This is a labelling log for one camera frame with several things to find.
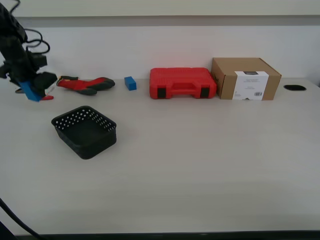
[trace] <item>brown cardboard box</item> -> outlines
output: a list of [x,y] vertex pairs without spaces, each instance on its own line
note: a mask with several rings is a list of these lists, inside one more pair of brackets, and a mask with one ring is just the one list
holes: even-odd
[[217,83],[217,94],[221,99],[233,99],[238,75],[236,71],[268,74],[262,100],[273,100],[281,74],[274,70],[261,58],[257,57],[215,57],[212,60],[212,76]]

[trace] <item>white table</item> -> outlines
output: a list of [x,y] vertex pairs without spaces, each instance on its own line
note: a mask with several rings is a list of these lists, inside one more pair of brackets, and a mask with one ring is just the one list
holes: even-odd
[[[273,101],[149,97],[148,81],[35,103],[0,82],[0,196],[40,234],[318,230],[320,88]],[[305,92],[284,84],[300,83]],[[89,105],[117,143],[80,159],[51,120]],[[14,233],[26,232],[1,210]]]

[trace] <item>white label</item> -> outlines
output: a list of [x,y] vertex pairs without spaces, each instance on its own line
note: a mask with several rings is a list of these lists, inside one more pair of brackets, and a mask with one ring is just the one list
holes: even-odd
[[47,96],[49,93],[51,93],[56,87],[56,84],[53,83],[50,87],[44,90],[45,95]]
[[265,71],[236,71],[234,100],[262,100],[269,75]]

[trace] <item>black mesh basket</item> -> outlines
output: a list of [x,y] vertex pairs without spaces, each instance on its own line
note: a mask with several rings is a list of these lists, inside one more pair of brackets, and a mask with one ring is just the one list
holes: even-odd
[[51,121],[59,137],[82,159],[116,143],[117,124],[90,106],[81,106]]

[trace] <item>glove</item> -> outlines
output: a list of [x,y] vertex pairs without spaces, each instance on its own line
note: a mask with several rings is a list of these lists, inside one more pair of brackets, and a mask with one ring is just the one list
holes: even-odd
[[96,95],[97,91],[107,90],[115,85],[115,82],[106,77],[99,77],[91,81],[79,80],[78,77],[61,76],[57,86],[76,91],[84,95]]

